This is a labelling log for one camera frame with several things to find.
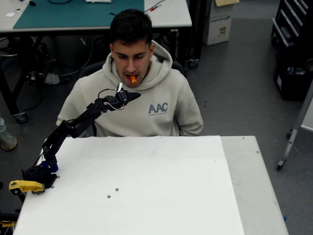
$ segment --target office chair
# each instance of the office chair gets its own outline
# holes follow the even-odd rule
[[[78,77],[79,78],[86,77],[90,74],[93,74],[94,72],[99,71],[100,69],[102,69],[102,66],[104,65],[104,63],[105,63],[105,61],[101,61],[101,62],[97,62],[95,64],[88,65],[88,66],[84,67],[79,72]],[[173,61],[172,69],[178,70],[182,75],[184,75],[184,77],[186,77],[185,69],[183,68],[183,66],[180,63]],[[92,130],[93,130],[93,135],[96,137],[97,136],[97,128],[96,128],[94,122],[91,124],[91,126],[92,126]]]

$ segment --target orange food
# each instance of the orange food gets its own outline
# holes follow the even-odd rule
[[[136,77],[134,75],[131,75],[131,81],[132,81],[133,85],[137,84],[137,80],[136,80]]]

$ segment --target sneaker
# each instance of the sneaker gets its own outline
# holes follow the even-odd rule
[[[5,151],[10,151],[18,145],[16,138],[8,131],[0,132],[0,146]]]

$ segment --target robotic arm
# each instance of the robotic arm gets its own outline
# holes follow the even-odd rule
[[[50,188],[57,178],[56,174],[52,174],[58,170],[55,155],[65,138],[67,136],[79,137],[102,113],[106,113],[108,110],[123,110],[128,102],[140,97],[140,93],[131,93],[124,90],[122,83],[119,84],[115,97],[109,95],[105,98],[99,98],[99,95],[95,102],[91,103],[77,119],[64,120],[48,137],[43,144],[42,155],[45,161],[28,170],[22,170],[24,180],[35,181],[44,184],[45,188]]]

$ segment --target young man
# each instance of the young man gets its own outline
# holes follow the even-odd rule
[[[6,130],[6,126],[4,124],[4,120],[1,118],[0,113],[0,147],[9,151],[14,149],[18,145],[16,138]]]
[[[122,111],[101,115],[95,121],[98,136],[197,135],[203,122],[195,97],[186,78],[171,69],[171,55],[152,41],[150,18],[134,9],[119,13],[111,24],[111,39],[111,53],[103,68],[76,82],[57,125],[77,118],[101,90],[116,89],[123,82],[126,90],[139,92],[141,97]],[[101,97],[107,95],[114,92],[104,92]]]

